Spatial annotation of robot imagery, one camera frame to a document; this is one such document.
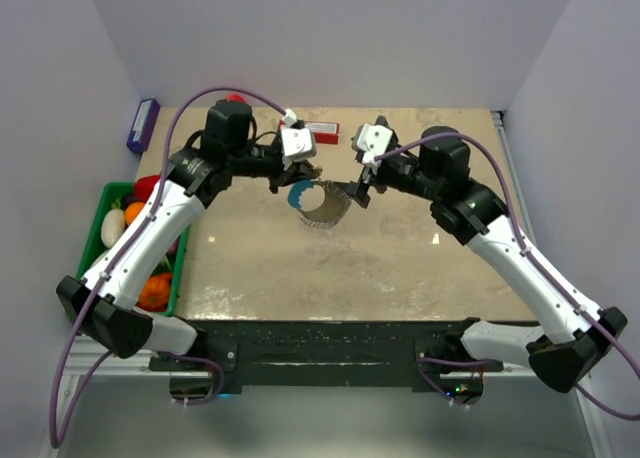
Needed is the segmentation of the blue grey keyring with rings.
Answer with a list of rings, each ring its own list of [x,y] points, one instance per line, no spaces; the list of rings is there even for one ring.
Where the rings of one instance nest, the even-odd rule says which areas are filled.
[[[347,214],[351,198],[347,184],[333,180],[303,180],[291,186],[288,204],[308,227],[329,229]]]

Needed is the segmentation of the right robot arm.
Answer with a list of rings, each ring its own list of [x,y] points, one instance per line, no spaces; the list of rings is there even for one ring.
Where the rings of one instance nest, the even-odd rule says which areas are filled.
[[[362,167],[349,195],[361,207],[369,190],[394,189],[430,203],[436,224],[490,265],[534,314],[534,326],[468,319],[433,363],[459,371],[498,361],[530,368],[549,388],[567,393],[607,354],[627,325],[617,308],[586,297],[544,257],[517,223],[511,198],[471,176],[474,140],[448,127],[424,131],[411,156],[384,117],[352,139]]]

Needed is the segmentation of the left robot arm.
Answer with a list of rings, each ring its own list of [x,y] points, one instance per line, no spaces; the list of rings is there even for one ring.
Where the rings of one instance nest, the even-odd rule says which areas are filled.
[[[265,178],[271,192],[320,171],[310,163],[316,140],[292,110],[286,110],[274,140],[260,145],[252,108],[220,100],[203,129],[167,158],[142,211],[108,253],[79,279],[66,276],[56,294],[83,333],[119,358],[141,350],[171,354],[185,370],[207,358],[203,333],[187,321],[147,312],[138,301],[144,285],[170,246],[235,177]]]

